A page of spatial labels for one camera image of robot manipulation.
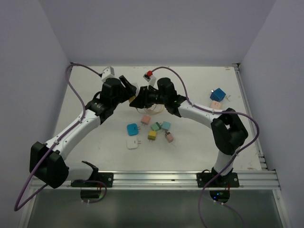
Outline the small yellow plug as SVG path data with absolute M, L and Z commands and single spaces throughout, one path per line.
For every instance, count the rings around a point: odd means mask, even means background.
M 131 103 L 134 99 L 136 98 L 136 96 L 133 96 L 129 99 L 129 103 Z

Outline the salmon pink plug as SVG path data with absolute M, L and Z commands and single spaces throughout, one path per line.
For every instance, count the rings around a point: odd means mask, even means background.
M 148 115 L 143 115 L 142 118 L 141 118 L 141 124 L 142 125 L 148 125 L 151 121 L 151 117 L 148 116 Z

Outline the green plug adapter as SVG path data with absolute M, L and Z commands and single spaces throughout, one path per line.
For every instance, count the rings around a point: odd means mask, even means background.
M 162 126 L 158 122 L 155 122 L 151 125 L 151 129 L 156 132 L 159 131 L 161 128 Z

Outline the bright blue plug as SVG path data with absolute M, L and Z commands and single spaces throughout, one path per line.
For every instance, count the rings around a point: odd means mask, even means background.
M 135 136 L 139 133 L 140 127 L 136 123 L 131 123 L 127 125 L 126 129 L 129 136 Z

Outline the light teal plug adapter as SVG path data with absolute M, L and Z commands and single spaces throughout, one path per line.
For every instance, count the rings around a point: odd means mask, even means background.
M 171 123 L 167 121 L 164 121 L 161 125 L 161 129 L 164 131 L 169 131 L 170 127 L 171 127 Z

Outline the yellow olive plug adapter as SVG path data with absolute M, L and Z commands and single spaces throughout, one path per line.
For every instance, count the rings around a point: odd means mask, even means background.
M 148 133 L 148 140 L 149 141 L 155 141 L 156 140 L 156 136 L 157 136 L 157 132 L 154 130 L 150 130 Z

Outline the white plug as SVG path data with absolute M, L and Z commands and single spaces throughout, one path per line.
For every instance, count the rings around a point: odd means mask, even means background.
M 137 149 L 139 144 L 141 144 L 141 141 L 138 140 L 136 137 L 126 139 L 126 147 L 129 150 Z

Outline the pink brown plug adapter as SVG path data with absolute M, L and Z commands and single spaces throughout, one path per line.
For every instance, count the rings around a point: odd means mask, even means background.
M 174 137 L 172 136 L 172 134 L 170 132 L 166 132 L 165 139 L 167 140 L 168 143 L 171 143 L 171 142 L 173 142 Z

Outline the pink cube socket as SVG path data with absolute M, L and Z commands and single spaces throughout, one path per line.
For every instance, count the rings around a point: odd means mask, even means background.
M 216 109 L 216 110 L 220 110 L 222 107 L 222 103 L 221 102 L 218 102 L 218 101 L 212 101 L 211 104 L 210 104 L 210 108 L 211 109 Z

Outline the dark blue cube socket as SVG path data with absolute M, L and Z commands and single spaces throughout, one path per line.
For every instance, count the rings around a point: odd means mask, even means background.
M 212 101 L 221 102 L 226 96 L 226 93 L 221 89 L 217 88 L 211 91 L 210 99 Z

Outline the white charger block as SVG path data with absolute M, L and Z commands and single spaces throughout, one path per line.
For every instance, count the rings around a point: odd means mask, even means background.
M 132 85 L 136 88 L 136 90 L 139 88 L 137 83 L 132 83 Z

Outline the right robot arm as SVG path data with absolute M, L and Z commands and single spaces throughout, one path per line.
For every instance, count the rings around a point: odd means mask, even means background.
M 194 120 L 210 128 L 219 149 L 216 163 L 211 170 L 211 180 L 214 185 L 223 186 L 233 170 L 233 155 L 248 137 L 248 132 L 235 110 L 229 108 L 216 114 L 210 108 L 195 107 L 186 97 L 177 94 L 173 82 L 166 77 L 159 79 L 157 86 L 158 89 L 152 86 L 140 87 L 130 106 L 144 109 L 155 104 L 164 105 L 170 114 Z

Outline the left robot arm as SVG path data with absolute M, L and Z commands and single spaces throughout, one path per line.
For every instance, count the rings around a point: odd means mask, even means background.
M 30 151 L 30 172 L 56 189 L 65 181 L 83 181 L 94 186 L 99 181 L 98 168 L 82 161 L 79 165 L 66 164 L 71 151 L 95 128 L 109 118 L 116 107 L 136 95 L 137 84 L 124 76 L 105 80 L 101 91 L 83 105 L 80 115 L 60 134 L 45 143 L 36 142 Z

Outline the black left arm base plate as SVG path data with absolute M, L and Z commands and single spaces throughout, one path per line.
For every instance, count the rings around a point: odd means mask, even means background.
M 71 181 L 71 187 L 78 188 L 98 188 L 104 187 L 111 188 L 113 186 L 114 173 L 112 172 L 98 172 L 89 180 L 74 180 Z

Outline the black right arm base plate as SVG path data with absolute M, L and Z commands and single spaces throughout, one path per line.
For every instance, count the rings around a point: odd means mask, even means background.
M 196 173 L 196 181 L 199 188 L 203 188 L 209 181 L 211 181 L 215 176 L 216 172 L 214 170 L 204 170 Z M 238 188 L 240 187 L 238 175 L 236 172 L 230 171 L 227 175 L 219 175 L 207 186 L 209 188 Z

